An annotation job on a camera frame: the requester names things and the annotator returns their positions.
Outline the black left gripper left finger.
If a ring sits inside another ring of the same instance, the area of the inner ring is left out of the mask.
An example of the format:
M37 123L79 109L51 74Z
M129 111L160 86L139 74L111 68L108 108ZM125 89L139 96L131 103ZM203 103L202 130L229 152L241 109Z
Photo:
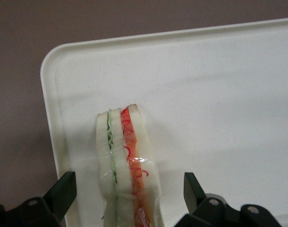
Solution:
M11 210L0 204L0 227L59 227L76 196L76 173L68 171L43 197L32 197Z

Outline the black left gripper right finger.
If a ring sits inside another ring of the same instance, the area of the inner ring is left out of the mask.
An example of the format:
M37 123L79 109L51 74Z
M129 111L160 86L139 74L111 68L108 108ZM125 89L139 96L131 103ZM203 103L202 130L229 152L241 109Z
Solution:
M240 210L229 206L223 197L205 193L194 173L184 173L183 197L188 213L176 227L280 227L264 207L245 204Z

